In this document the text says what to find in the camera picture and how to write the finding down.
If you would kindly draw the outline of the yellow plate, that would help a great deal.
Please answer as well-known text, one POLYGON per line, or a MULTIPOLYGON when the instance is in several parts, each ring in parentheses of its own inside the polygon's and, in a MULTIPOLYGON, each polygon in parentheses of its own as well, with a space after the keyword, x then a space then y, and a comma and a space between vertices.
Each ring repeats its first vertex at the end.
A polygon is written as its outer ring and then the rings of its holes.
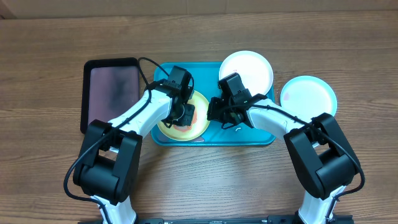
POLYGON ((191 130, 184 133, 177 131, 174 128, 174 125, 171 128, 167 128, 163 122, 159 122, 157 127, 168 138, 176 141, 191 141, 200 137, 209 126, 210 121, 207 120, 207 111, 209 106, 208 100, 201 93, 195 90, 192 98, 188 100, 188 104, 195 106, 197 122, 192 126, 191 130))

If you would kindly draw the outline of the light blue plate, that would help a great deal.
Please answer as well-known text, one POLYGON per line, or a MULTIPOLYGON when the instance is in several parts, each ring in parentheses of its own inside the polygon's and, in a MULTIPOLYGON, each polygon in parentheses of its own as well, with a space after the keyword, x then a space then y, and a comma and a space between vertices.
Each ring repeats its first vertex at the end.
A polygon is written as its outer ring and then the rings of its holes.
POLYGON ((320 78, 303 75, 289 80, 280 93, 281 107, 306 118, 328 113, 334 116, 338 109, 335 92, 320 78))

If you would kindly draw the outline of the pink round sponge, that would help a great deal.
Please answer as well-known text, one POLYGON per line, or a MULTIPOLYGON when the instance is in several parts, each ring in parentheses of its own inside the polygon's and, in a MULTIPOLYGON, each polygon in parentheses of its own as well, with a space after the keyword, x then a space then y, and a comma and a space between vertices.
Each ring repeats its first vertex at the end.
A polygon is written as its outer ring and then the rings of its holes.
POLYGON ((187 132, 187 131, 191 130, 191 129, 192 129, 192 126, 193 126, 196 122, 197 122, 197 112, 194 111, 191 125, 189 125, 189 126, 177 126, 177 125, 174 125, 174 128, 175 128, 177 131, 181 131, 181 132, 184 133, 184 132, 187 132))

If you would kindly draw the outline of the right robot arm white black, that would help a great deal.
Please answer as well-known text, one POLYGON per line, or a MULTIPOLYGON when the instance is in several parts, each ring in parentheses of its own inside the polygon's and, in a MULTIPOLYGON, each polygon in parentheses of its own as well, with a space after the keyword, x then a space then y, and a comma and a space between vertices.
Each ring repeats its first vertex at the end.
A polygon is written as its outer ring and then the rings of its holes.
POLYGON ((340 197, 364 186, 364 172, 336 119, 323 113, 304 119, 276 105, 264 95, 238 101, 213 97, 207 118, 233 127, 244 123, 265 130, 285 142, 296 175, 305 189, 303 203, 290 223, 352 223, 336 216, 340 197))

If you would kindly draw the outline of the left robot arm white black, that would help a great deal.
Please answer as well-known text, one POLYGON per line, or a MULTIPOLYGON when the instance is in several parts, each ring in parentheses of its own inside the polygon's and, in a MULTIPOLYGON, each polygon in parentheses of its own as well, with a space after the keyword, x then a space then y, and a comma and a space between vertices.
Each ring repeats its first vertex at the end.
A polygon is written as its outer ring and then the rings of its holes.
POLYGON ((143 138, 159 122, 169 126, 192 122, 194 81, 176 78, 154 81, 142 98, 108 122, 88 126, 76 161, 63 182, 75 200, 95 203, 102 223, 136 223, 129 195, 136 178, 143 138))

